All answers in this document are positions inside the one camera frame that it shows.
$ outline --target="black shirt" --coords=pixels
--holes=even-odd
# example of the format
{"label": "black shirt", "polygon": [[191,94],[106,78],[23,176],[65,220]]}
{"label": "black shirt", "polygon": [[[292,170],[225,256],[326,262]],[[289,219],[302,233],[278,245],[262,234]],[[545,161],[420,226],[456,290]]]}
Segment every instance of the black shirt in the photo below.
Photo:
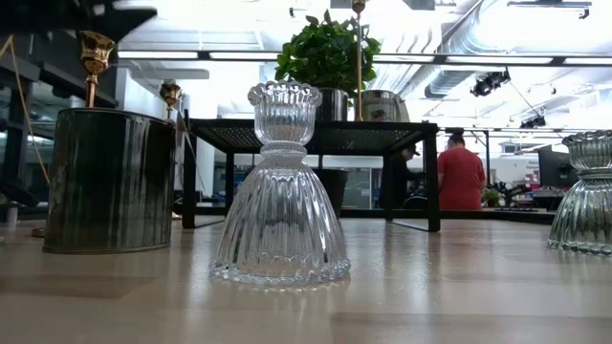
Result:
{"label": "black shirt", "polygon": [[404,202],[406,198],[407,192],[407,182],[414,181],[419,179],[420,174],[413,173],[406,166],[406,161],[402,154],[396,154],[391,157],[390,164],[390,173],[391,176],[385,176],[382,174],[382,182],[391,181],[391,185],[389,185],[391,202],[393,204],[394,209],[401,209],[404,207]]}

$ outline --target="spotlight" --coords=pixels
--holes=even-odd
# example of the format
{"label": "spotlight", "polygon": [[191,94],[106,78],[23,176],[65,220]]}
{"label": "spotlight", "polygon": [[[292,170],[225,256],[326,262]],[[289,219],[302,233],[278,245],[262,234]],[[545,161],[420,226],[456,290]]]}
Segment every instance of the spotlight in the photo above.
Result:
{"label": "spotlight", "polygon": [[510,80],[508,69],[505,72],[492,72],[476,78],[476,84],[470,90],[470,93],[475,97],[486,97]]}
{"label": "spotlight", "polygon": [[544,116],[542,115],[537,115],[534,118],[521,122],[518,128],[519,129],[536,129],[536,128],[543,127],[543,126],[546,126],[546,119],[544,119]]}

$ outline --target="brass candle holder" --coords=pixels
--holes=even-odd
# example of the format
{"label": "brass candle holder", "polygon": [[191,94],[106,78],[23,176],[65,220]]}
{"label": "brass candle holder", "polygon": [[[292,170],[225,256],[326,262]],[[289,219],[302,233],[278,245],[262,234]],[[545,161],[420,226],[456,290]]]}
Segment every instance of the brass candle holder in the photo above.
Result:
{"label": "brass candle holder", "polygon": [[365,0],[353,0],[351,8],[357,14],[357,107],[355,108],[355,118],[363,120],[361,117],[361,13],[365,10]]}
{"label": "brass candle holder", "polygon": [[164,100],[167,105],[166,111],[168,119],[172,118],[172,106],[179,100],[181,94],[181,87],[176,84],[174,80],[164,80],[162,87],[160,88],[160,97]]}
{"label": "brass candle holder", "polygon": [[85,106],[94,107],[98,75],[108,69],[108,56],[115,48],[115,42],[99,33],[87,31],[80,32],[79,39],[81,45],[80,61],[87,72]]}

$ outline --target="table leg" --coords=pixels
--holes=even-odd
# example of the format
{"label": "table leg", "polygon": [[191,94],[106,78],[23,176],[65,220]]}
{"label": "table leg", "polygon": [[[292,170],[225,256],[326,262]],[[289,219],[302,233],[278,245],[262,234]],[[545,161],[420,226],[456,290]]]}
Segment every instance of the table leg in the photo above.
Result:
{"label": "table leg", "polygon": [[438,152],[436,134],[426,133],[423,141],[427,185],[427,231],[440,231],[440,191],[438,185]]}
{"label": "table leg", "polygon": [[233,153],[226,155],[226,214],[233,203]]}
{"label": "table leg", "polygon": [[387,222],[393,221],[392,173],[391,157],[382,157],[381,195],[379,202],[381,203],[381,208],[384,209],[384,219]]}
{"label": "table leg", "polygon": [[191,149],[184,149],[183,158],[183,228],[195,228],[195,208],[197,202],[195,199],[195,175],[196,167],[194,156],[197,156],[198,138],[187,134],[186,140],[191,142]]}

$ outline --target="glass candle holder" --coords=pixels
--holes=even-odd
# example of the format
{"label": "glass candle holder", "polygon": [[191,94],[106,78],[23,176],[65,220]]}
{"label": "glass candle holder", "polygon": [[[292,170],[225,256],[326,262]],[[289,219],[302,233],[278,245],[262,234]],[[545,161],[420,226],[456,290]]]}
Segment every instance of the glass candle holder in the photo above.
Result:
{"label": "glass candle holder", "polygon": [[565,194],[548,245],[575,252],[612,254],[612,131],[563,139],[579,181]]}
{"label": "glass candle holder", "polygon": [[256,284],[305,284],[348,274],[344,238],[303,147],[321,103],[307,84],[273,82],[249,91],[259,163],[229,209],[210,275]]}

